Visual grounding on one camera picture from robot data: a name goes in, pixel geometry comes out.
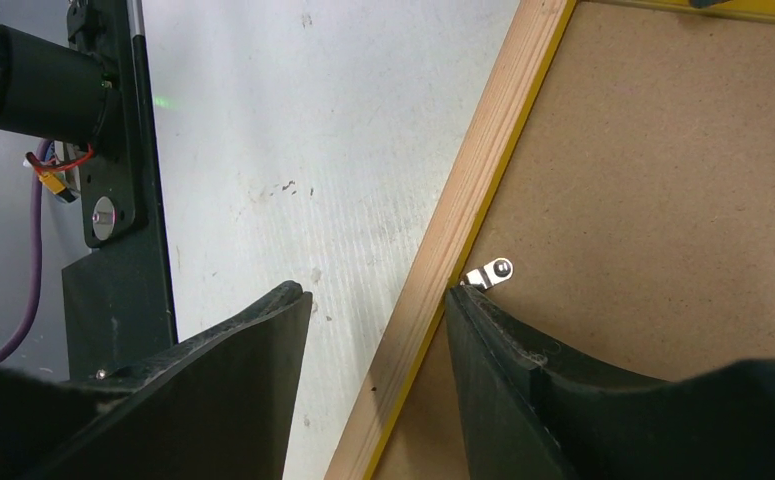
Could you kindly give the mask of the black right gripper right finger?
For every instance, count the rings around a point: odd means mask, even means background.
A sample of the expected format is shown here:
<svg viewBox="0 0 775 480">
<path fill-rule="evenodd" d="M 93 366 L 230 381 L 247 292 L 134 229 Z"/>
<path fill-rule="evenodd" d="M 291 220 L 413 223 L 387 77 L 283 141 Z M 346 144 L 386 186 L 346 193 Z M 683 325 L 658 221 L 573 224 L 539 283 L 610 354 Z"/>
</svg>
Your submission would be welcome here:
<svg viewBox="0 0 775 480">
<path fill-rule="evenodd" d="M 474 479 L 775 479 L 775 360 L 666 382 L 468 286 L 447 293 L 445 321 Z"/>
</svg>

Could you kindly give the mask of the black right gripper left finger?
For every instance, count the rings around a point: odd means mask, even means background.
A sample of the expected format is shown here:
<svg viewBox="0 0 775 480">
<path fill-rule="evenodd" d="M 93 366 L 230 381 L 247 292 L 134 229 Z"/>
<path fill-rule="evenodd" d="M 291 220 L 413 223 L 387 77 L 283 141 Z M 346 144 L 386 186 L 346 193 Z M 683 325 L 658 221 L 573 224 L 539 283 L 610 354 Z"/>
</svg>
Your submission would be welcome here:
<svg viewBox="0 0 775 480">
<path fill-rule="evenodd" d="M 101 379 L 0 366 L 0 479 L 279 479 L 313 296 L 293 281 Z"/>
</svg>

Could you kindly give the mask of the small metal turn clip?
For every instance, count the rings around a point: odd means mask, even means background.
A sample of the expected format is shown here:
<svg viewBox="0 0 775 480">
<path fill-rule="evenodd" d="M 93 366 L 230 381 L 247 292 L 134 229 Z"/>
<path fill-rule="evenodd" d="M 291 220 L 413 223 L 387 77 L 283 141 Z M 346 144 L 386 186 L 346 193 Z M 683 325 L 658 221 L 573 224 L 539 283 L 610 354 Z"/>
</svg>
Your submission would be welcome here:
<svg viewBox="0 0 775 480">
<path fill-rule="evenodd" d="M 513 271 L 513 263 L 507 258 L 500 257 L 483 266 L 469 270 L 461 277 L 459 284 L 472 286 L 479 291 L 487 291 L 509 280 Z"/>
</svg>

